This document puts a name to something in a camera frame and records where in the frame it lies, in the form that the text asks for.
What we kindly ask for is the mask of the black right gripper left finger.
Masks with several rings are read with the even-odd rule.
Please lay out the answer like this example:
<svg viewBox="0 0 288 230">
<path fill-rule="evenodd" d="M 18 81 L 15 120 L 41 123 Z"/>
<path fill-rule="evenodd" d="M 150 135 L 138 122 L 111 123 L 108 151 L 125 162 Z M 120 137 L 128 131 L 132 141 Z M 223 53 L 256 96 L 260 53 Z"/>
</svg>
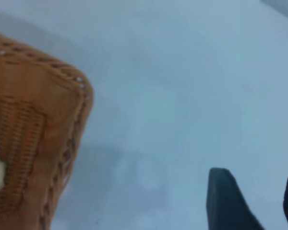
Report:
<svg viewBox="0 0 288 230">
<path fill-rule="evenodd" d="M 206 212 L 209 230 L 262 230 L 249 209 L 231 172 L 211 168 L 208 176 Z"/>
</svg>

